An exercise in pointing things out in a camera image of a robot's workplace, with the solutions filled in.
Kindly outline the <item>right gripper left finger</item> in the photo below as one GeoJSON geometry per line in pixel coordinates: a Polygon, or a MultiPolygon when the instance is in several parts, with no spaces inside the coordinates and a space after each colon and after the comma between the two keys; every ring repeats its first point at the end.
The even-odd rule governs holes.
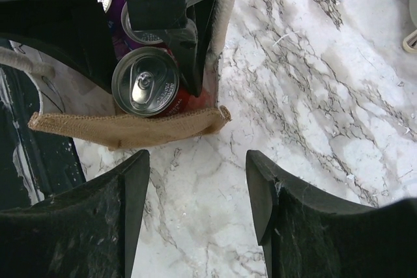
{"type": "Polygon", "coordinates": [[[2,277],[131,277],[150,176],[140,150],[29,208],[1,212],[2,277]]]}

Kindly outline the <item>purple soda can front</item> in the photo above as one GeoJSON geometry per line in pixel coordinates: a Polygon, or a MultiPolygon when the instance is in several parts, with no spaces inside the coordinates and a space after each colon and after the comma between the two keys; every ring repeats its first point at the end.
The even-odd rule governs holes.
{"type": "Polygon", "coordinates": [[[112,0],[97,0],[97,2],[102,5],[102,8],[105,13],[108,12],[112,4],[112,0]]]}

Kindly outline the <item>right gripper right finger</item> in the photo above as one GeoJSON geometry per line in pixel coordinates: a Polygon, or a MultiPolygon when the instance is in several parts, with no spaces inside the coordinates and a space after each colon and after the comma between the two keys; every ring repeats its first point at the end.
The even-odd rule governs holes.
{"type": "Polygon", "coordinates": [[[416,199],[380,208],[327,193],[258,150],[246,154],[269,277],[415,277],[416,199]]]}

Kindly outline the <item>red can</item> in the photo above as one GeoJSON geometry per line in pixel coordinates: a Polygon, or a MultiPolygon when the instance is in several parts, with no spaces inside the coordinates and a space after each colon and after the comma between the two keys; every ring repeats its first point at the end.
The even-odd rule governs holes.
{"type": "Polygon", "coordinates": [[[164,48],[127,53],[117,63],[111,91],[120,109],[138,117],[167,117],[204,106],[186,90],[175,58],[164,48]]]}

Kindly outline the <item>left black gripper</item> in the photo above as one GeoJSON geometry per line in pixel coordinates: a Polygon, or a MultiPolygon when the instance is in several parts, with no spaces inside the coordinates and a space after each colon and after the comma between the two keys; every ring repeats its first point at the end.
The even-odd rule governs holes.
{"type": "MultiPolygon", "coordinates": [[[[202,91],[215,2],[127,0],[132,29],[163,40],[195,97],[202,91]]],[[[1,0],[1,37],[39,50],[111,92],[117,60],[97,0],[1,0]]]]}

